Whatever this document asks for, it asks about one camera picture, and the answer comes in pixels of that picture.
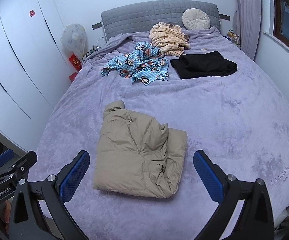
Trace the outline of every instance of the window frame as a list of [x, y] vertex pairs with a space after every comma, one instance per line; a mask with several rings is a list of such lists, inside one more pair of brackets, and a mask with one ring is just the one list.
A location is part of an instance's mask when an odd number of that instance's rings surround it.
[[289, 39], [281, 34], [281, 0], [274, 0], [274, 28], [273, 35], [289, 47]]

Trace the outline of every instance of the purple curtain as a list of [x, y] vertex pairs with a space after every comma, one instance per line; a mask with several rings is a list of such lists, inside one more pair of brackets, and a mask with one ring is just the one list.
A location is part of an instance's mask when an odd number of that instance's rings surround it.
[[261, 0], [238, 0], [237, 34], [241, 49], [252, 60], [258, 46], [261, 25]]

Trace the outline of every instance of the red packaging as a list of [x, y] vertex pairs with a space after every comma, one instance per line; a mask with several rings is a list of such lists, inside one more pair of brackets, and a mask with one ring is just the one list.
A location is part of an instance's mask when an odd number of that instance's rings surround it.
[[74, 79], [76, 78], [76, 76], [77, 76], [77, 72], [75, 72], [75, 73], [73, 73], [72, 75], [69, 76], [71, 82], [74, 81]]
[[76, 70], [80, 71], [81, 70], [81, 62], [80, 60], [76, 57], [76, 55], [72, 54], [71, 57], [69, 58], [70, 62], [72, 65], [76, 68]]

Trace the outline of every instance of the silver bolt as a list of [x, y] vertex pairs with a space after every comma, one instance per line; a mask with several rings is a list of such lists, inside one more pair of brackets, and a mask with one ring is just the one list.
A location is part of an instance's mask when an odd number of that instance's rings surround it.
[[263, 179], [257, 179], [256, 182], [257, 182], [259, 185], [264, 185]]
[[19, 180], [19, 184], [20, 184], [20, 185], [23, 185], [24, 183], [25, 183], [25, 179], [20, 179], [20, 180]]
[[230, 181], [236, 180], [236, 176], [234, 176], [233, 174], [229, 174], [227, 177]]
[[49, 175], [48, 176], [49, 181], [54, 181], [55, 180], [55, 175]]

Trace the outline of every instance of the purple blanket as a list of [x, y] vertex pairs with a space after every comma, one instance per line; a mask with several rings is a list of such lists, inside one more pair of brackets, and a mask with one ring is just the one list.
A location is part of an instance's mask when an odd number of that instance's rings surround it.
[[[108, 60], [131, 52], [139, 41], [149, 41], [148, 32], [118, 35], [85, 62], [46, 126], [29, 180], [57, 174], [80, 150], [88, 151], [90, 168], [66, 207], [92, 240], [194, 239], [217, 207], [193, 167], [193, 154], [199, 149], [226, 174], [246, 181], [264, 179], [274, 217], [289, 205], [289, 105], [285, 97], [215, 27], [184, 32], [190, 34], [191, 49], [186, 53], [217, 50], [237, 63], [237, 72], [180, 80], [170, 66], [169, 81], [156, 80], [148, 86], [132, 84], [116, 71], [101, 77]], [[183, 173], [174, 196], [156, 199], [92, 189], [102, 113], [115, 100], [188, 132]], [[235, 212], [222, 237], [231, 232], [237, 218]]]

